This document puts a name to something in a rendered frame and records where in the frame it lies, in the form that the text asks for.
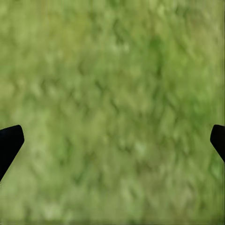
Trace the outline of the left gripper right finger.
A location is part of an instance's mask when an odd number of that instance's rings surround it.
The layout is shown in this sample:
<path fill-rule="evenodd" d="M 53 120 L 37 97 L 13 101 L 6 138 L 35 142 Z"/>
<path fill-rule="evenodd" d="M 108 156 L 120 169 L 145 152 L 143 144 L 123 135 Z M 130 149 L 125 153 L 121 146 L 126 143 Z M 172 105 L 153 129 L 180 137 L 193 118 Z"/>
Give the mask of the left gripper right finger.
<path fill-rule="evenodd" d="M 225 127 L 221 125 L 214 125 L 211 136 L 210 142 L 223 159 L 225 163 Z"/>

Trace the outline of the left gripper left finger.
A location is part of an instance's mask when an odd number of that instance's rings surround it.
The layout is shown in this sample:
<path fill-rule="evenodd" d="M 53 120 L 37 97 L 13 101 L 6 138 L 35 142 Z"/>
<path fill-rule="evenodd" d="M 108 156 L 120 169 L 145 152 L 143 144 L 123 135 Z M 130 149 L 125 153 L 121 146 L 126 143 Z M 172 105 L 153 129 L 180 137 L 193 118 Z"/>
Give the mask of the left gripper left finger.
<path fill-rule="evenodd" d="M 0 130 L 0 181 L 24 143 L 20 125 Z"/>

